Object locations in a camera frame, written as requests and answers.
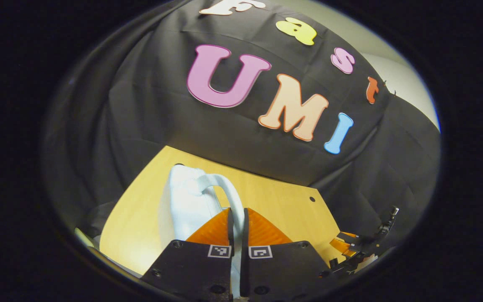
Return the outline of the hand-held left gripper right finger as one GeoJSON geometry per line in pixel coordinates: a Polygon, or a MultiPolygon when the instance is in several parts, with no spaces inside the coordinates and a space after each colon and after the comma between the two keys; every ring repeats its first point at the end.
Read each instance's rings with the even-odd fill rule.
{"type": "Polygon", "coordinates": [[[308,241],[292,241],[253,209],[244,210],[240,295],[250,301],[307,301],[334,287],[334,275],[308,241]]]}

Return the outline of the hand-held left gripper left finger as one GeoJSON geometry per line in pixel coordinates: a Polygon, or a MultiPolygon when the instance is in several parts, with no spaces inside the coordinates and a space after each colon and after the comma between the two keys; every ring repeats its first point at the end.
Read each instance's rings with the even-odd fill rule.
{"type": "Polygon", "coordinates": [[[230,301],[234,220],[223,210],[186,240],[174,239],[141,280],[178,301],[230,301]]]}

